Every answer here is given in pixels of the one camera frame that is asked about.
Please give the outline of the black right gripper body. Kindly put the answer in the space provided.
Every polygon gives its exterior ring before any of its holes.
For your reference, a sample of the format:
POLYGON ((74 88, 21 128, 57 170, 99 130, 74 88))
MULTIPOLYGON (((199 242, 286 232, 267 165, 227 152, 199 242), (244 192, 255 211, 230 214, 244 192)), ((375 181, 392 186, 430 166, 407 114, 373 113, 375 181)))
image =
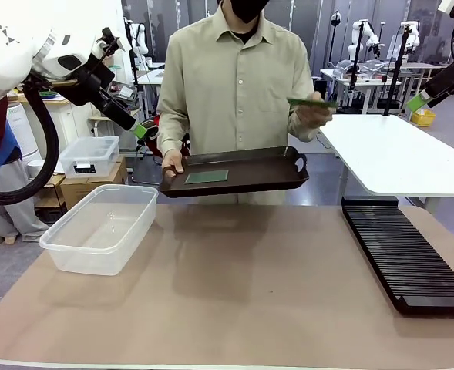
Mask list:
POLYGON ((426 103, 429 108, 454 95, 454 62, 425 84, 425 92, 429 96, 426 103))

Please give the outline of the person's left hand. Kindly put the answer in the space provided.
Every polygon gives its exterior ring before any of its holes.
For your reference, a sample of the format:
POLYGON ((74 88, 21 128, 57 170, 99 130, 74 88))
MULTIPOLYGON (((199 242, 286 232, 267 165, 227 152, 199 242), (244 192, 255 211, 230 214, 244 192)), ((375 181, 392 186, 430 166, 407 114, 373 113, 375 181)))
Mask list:
POLYGON ((336 109, 320 105, 300 105, 296 107, 295 112, 303 127, 315 130, 332 121, 336 109))

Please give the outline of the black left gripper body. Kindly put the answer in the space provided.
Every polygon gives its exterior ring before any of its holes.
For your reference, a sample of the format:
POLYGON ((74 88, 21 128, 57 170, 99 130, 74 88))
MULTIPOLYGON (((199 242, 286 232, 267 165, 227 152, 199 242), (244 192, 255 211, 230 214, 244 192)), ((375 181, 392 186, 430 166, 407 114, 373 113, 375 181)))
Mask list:
POLYGON ((136 123, 126 109, 104 89, 99 90, 99 97, 94 101, 94 106, 126 131, 130 131, 136 123))

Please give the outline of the person's right hand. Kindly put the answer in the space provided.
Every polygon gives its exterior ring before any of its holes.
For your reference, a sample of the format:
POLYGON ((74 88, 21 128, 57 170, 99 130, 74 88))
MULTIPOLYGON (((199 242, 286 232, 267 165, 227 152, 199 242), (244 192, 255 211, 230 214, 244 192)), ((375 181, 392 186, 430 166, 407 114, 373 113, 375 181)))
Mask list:
POLYGON ((179 150, 167 150, 163 154, 162 171, 167 178, 173 178, 184 172, 182 154, 179 150))

